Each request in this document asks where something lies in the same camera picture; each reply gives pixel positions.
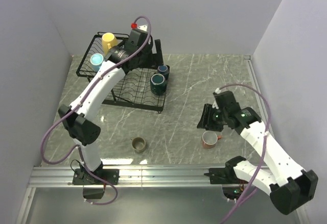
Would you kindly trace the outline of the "dark blue glossy mug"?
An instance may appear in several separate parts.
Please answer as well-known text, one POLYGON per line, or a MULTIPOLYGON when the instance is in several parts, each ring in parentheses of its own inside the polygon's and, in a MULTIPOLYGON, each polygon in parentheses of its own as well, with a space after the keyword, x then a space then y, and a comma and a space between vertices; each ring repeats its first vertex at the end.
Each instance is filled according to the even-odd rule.
POLYGON ((170 67, 168 65, 160 65, 157 68, 157 72, 163 75, 166 80, 168 80, 170 74, 170 67))

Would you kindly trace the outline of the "dark green patterned mug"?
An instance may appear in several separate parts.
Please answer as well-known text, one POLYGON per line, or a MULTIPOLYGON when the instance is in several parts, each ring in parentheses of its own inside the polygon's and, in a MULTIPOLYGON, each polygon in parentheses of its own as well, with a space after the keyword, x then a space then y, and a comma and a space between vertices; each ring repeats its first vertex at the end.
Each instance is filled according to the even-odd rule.
POLYGON ((150 89, 153 94, 158 96, 163 95, 166 91, 166 86, 166 78, 162 74, 155 73, 151 76, 150 89))

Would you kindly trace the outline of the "red orange mug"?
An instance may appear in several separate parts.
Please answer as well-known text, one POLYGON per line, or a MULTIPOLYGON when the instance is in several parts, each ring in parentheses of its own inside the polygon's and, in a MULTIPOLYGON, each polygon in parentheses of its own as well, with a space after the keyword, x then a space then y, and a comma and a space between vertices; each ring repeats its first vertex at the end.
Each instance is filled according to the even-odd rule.
POLYGON ((202 147, 204 149, 209 149, 209 148, 213 148, 216 146, 216 143, 218 142, 218 140, 220 140, 222 138, 222 136, 217 135, 215 132, 213 131, 205 131, 202 134, 201 137, 201 143, 202 143, 202 147))

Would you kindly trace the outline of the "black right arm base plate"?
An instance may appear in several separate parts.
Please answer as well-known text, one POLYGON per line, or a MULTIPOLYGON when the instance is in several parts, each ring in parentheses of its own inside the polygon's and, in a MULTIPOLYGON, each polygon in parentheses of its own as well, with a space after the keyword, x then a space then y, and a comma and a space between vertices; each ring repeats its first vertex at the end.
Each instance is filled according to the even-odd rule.
POLYGON ((227 168, 209 168, 208 172, 204 173, 204 175, 209 177, 210 184, 212 185, 247 183, 246 181, 238 179, 236 174, 227 168))

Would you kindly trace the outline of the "light blue ceramic mug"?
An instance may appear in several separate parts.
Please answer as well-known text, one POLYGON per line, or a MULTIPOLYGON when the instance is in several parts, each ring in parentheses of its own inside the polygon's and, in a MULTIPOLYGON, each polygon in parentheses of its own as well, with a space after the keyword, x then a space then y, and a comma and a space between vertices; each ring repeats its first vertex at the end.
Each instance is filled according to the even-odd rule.
POLYGON ((98 72, 104 62, 104 56, 101 53, 94 53, 90 59, 90 64, 95 72, 98 72))

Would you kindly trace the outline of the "yellow ceramic mug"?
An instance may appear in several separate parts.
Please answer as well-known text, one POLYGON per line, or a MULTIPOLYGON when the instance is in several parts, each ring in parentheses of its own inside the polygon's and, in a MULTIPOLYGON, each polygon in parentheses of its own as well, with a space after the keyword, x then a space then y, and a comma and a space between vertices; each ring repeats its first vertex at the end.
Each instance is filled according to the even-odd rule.
POLYGON ((104 55, 107 55, 109 50, 118 45, 118 40, 113 33, 105 33, 102 35, 102 48, 104 55))

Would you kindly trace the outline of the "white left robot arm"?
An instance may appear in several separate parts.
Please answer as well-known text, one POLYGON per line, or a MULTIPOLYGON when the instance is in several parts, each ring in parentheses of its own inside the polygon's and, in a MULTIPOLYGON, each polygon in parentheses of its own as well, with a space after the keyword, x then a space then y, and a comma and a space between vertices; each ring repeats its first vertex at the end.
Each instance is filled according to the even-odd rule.
POLYGON ((160 40, 152 38, 149 25, 134 23, 126 38, 104 33, 101 41, 101 51, 89 56, 95 76, 69 106, 61 105, 58 110, 64 128, 80 151, 80 170, 91 184, 105 179, 96 145, 101 129, 93 122, 103 101, 130 71, 156 69, 163 64, 160 40))

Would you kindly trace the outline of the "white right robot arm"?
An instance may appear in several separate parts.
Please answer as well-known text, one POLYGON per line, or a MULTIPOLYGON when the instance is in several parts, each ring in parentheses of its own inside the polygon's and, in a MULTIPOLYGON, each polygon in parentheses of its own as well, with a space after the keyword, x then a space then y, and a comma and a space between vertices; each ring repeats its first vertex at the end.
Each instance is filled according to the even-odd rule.
POLYGON ((268 170, 257 169, 237 156, 227 161, 222 170, 210 168, 206 173, 210 183, 251 183, 265 192, 284 215, 309 202, 314 197, 318 175, 296 163, 266 130, 260 116, 251 107, 240 107, 233 92, 216 90, 213 95, 215 103, 204 105, 197 127, 208 132, 221 132, 224 126, 235 130, 263 157, 268 170))

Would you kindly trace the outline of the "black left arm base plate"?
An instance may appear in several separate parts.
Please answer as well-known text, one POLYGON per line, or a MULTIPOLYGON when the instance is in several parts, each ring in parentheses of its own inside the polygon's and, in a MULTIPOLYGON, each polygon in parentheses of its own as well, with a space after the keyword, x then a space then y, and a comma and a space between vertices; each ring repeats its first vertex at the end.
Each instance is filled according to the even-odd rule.
MULTIPOLYGON (((117 185, 119 180, 118 169, 100 169, 98 172, 95 172, 98 178, 110 182, 112 185, 117 185)), ((101 185, 104 184, 102 181, 91 176, 84 168, 77 168, 74 173, 73 185, 101 185)))

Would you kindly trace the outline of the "olive brown small cup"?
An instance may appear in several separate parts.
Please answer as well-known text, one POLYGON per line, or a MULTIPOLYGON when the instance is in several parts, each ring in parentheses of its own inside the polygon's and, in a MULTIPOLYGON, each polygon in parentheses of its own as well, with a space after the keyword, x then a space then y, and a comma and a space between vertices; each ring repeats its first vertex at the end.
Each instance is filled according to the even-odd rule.
POLYGON ((132 139, 132 147, 135 152, 142 153, 147 147, 145 139, 142 137, 132 139))

